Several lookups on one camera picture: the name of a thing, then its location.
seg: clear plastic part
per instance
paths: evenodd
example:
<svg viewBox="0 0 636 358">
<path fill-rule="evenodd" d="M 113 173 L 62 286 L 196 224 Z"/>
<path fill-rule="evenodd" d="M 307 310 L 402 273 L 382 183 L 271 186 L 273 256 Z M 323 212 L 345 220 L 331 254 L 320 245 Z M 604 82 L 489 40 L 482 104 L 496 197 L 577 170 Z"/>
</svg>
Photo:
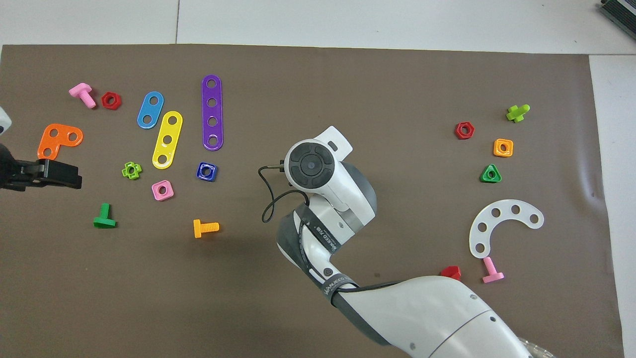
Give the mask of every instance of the clear plastic part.
<svg viewBox="0 0 636 358">
<path fill-rule="evenodd" d="M 517 337 L 523 343 L 525 348 L 532 354 L 532 358 L 557 358 L 554 354 L 548 352 L 547 350 L 539 347 L 538 345 L 528 342 L 527 340 Z"/>
</svg>

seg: white table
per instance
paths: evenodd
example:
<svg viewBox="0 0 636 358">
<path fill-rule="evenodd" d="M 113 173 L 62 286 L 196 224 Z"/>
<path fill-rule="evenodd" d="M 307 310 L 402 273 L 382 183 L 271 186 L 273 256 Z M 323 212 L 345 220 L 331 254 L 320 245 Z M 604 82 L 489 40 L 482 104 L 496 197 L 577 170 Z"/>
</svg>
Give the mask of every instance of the white table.
<svg viewBox="0 0 636 358">
<path fill-rule="evenodd" d="M 636 358 L 636 40 L 585 0 L 0 3 L 2 44 L 221 43 L 590 54 L 625 356 Z"/>
</svg>

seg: circular button panel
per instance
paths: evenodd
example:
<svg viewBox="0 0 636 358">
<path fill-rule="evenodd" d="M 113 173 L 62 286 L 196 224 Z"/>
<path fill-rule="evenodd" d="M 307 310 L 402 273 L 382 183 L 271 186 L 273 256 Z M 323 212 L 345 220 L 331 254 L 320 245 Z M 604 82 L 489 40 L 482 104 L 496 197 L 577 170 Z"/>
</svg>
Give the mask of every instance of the circular button panel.
<svg viewBox="0 0 636 358">
<path fill-rule="evenodd" d="M 316 189 L 325 185 L 333 176 L 333 155 L 324 145 L 303 143 L 289 154 L 289 174 L 300 186 Z"/>
</svg>

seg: yellow plastic strip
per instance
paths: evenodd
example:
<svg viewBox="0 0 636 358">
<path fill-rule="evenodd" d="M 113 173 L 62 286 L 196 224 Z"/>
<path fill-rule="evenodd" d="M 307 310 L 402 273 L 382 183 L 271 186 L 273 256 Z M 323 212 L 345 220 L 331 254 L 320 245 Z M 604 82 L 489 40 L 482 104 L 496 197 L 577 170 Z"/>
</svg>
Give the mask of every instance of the yellow plastic strip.
<svg viewBox="0 0 636 358">
<path fill-rule="evenodd" d="M 157 169 L 166 169 L 172 165 L 174 152 L 177 150 L 179 133 L 181 133 L 183 117 L 177 111 L 170 111 L 163 115 L 159 136 L 153 154 L 153 165 Z"/>
</svg>

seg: red hex nut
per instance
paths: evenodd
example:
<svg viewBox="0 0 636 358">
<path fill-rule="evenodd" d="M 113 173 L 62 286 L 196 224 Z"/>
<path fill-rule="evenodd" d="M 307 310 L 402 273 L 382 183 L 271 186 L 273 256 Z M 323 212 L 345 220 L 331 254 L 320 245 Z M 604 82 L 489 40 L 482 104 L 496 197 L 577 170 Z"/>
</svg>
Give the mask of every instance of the red hex nut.
<svg viewBox="0 0 636 358">
<path fill-rule="evenodd" d="M 470 122 L 460 122 L 455 127 L 455 135 L 461 140 L 467 140 L 473 136 L 475 127 Z"/>
<path fill-rule="evenodd" d="M 115 92 L 106 92 L 102 96 L 102 106 L 109 110 L 116 110 L 121 106 L 121 96 Z"/>
</svg>

